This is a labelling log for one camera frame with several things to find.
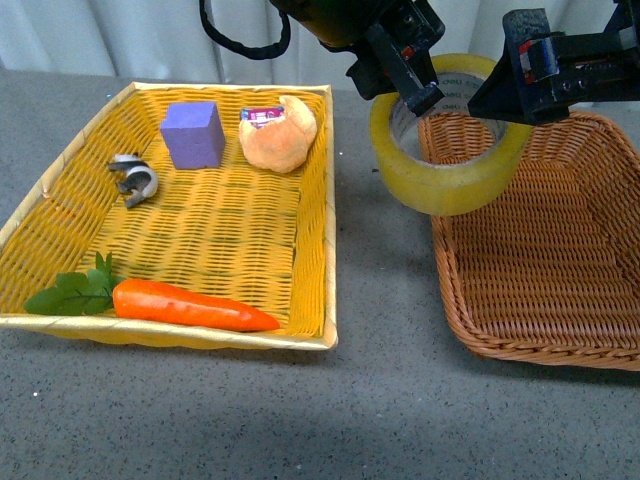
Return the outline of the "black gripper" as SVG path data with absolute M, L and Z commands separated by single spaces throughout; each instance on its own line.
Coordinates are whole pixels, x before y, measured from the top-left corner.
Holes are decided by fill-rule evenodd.
M 443 92 L 430 49 L 445 25 L 427 1 L 275 1 L 331 52 L 351 52 L 347 70 L 365 100 L 396 92 L 416 117 L 441 99 Z

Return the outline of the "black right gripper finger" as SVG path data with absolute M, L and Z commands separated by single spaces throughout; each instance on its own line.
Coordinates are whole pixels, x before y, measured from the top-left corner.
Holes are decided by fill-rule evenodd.
M 471 116 L 543 125 L 575 104 L 639 99 L 637 7 L 617 7 L 600 33 L 553 31 L 542 8 L 512 10 L 502 25 L 503 55 L 469 100 Z

